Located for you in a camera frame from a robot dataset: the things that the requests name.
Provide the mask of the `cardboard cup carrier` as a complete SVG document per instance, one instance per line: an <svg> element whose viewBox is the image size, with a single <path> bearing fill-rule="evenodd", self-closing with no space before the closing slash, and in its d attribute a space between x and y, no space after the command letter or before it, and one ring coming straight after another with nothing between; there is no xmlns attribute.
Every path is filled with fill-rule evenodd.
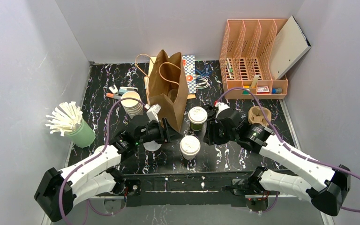
<svg viewBox="0 0 360 225"><path fill-rule="evenodd" d="M247 115L248 122L250 124L258 123L268 127L269 124L265 119L263 113L268 118L268 121L271 121L271 111L268 108L263 107L263 110L261 110L258 106L251 107Z"/></svg>

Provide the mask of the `green paper coffee cup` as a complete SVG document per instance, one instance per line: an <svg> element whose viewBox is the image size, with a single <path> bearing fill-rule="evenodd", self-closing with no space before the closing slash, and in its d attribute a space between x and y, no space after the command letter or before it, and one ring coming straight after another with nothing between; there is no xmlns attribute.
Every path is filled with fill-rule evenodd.
<svg viewBox="0 0 360 225"><path fill-rule="evenodd" d="M190 127L193 131L199 131L203 128L208 118L206 110L200 106L193 107L188 112Z"/></svg>

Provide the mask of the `brown paper bag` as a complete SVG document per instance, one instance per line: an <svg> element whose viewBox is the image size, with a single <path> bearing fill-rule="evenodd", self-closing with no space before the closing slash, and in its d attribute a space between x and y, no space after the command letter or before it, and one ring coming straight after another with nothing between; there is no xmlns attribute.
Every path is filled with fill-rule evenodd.
<svg viewBox="0 0 360 225"><path fill-rule="evenodd" d="M174 130L181 131L188 97L182 54L177 52L169 56L165 50L161 50L153 62L150 74L138 66L137 59L135 66L148 78L146 94L149 105L161 106L158 118L166 118Z"/></svg>

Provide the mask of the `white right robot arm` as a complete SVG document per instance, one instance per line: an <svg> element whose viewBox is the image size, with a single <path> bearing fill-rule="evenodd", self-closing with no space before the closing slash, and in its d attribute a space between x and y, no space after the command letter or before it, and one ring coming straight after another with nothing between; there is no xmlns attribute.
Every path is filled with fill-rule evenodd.
<svg viewBox="0 0 360 225"><path fill-rule="evenodd" d="M276 191L311 202L319 211L337 216L351 187L348 168L339 169L313 163L310 157L290 146L284 147L274 131L259 123L249 123L240 113L225 103L205 105L206 133L203 141L208 145L236 142L242 148L275 160L292 171L282 174L259 166L246 179L234 179L224 190L235 195Z"/></svg>

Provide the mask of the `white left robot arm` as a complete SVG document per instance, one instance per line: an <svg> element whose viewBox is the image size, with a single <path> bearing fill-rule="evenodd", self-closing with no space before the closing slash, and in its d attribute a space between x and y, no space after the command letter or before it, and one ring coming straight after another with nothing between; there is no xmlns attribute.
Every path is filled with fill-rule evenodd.
<svg viewBox="0 0 360 225"><path fill-rule="evenodd" d="M116 166L134 155L139 145L170 143L183 134L158 119L156 106L148 106L150 116L137 115L106 144L84 160L57 170L47 170L34 194L35 201L52 222L58 222L80 202L108 192L125 189L123 175Z"/></svg>

